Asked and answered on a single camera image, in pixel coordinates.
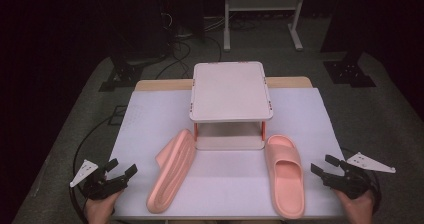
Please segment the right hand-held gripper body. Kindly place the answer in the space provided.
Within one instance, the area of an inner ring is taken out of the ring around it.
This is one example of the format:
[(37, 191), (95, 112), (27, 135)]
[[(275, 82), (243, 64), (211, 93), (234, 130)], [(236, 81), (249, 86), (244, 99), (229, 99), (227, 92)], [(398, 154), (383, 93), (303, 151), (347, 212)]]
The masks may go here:
[(340, 160), (338, 167), (344, 171), (344, 174), (338, 176), (324, 172), (321, 177), (323, 185), (343, 192), (350, 199), (356, 199), (370, 190), (374, 194), (375, 199), (380, 200), (380, 184), (375, 172), (391, 174), (396, 172), (395, 167), (387, 166), (361, 152), (354, 154), (347, 160)]

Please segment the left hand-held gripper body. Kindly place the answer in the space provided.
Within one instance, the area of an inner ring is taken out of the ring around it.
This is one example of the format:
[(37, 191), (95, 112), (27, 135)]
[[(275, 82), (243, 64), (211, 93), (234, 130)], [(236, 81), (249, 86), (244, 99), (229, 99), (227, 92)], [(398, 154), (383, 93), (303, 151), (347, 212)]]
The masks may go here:
[(69, 186), (74, 188), (84, 181), (82, 193), (86, 198), (92, 200), (105, 199), (128, 186), (129, 179), (125, 177), (125, 172), (123, 175), (108, 180), (104, 166), (99, 167), (89, 160), (84, 160)]

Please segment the pink slipper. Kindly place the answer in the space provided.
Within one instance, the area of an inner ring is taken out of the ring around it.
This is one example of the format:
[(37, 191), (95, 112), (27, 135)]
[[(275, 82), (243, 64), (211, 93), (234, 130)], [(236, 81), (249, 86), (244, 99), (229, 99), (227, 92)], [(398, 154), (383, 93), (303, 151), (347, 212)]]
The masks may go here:
[(288, 219), (305, 211), (304, 174), (296, 145), (286, 136), (273, 135), (265, 144), (270, 194), (275, 211)]
[(168, 209), (188, 174), (196, 155), (193, 134), (181, 130), (156, 155), (159, 174), (146, 200), (149, 212), (157, 214)]

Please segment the white rack with orange legs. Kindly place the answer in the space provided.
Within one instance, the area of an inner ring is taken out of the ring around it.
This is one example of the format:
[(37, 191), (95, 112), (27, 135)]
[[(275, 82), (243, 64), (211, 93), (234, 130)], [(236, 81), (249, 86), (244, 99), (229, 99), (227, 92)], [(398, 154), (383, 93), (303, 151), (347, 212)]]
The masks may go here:
[(260, 150), (273, 117), (259, 62), (199, 63), (194, 67), (190, 119), (199, 150)]

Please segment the person's left hand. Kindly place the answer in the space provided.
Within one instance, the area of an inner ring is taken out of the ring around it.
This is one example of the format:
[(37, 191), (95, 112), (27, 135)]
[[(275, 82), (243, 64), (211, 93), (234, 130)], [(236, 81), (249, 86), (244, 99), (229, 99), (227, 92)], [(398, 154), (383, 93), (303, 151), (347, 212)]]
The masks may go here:
[(85, 205), (88, 224), (110, 224), (115, 203), (121, 194), (122, 191), (102, 200), (88, 199)]

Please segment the person's right hand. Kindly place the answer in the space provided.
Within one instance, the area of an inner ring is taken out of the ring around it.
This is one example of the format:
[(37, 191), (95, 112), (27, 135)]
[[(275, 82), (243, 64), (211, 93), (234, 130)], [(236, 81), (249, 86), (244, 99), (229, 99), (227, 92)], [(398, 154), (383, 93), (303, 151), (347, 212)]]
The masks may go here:
[(341, 191), (334, 190), (350, 224), (372, 224), (374, 196), (368, 190), (356, 199), (350, 199)]

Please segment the black stand base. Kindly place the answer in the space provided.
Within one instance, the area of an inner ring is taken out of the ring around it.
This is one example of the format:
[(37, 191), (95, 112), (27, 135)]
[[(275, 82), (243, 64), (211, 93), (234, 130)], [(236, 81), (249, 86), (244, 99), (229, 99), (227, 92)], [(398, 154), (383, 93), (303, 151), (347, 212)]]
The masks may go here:
[(108, 78), (102, 82), (100, 92), (112, 92), (116, 88), (134, 87), (140, 80), (143, 66), (130, 62), (122, 56), (112, 56), (113, 68)]
[(324, 61), (324, 67), (334, 84), (349, 84), (354, 88), (375, 87), (374, 81), (359, 67), (361, 52), (348, 52), (342, 60)]

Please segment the white metal stand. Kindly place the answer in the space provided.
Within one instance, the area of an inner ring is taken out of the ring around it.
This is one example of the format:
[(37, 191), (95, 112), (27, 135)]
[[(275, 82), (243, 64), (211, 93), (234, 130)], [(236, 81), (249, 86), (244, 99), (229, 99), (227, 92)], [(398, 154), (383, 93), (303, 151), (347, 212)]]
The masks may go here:
[(293, 11), (294, 17), (288, 24), (289, 34), (297, 51), (303, 50), (303, 45), (297, 33), (297, 25), (304, 0), (225, 0), (223, 50), (231, 50), (230, 13), (251, 11)]

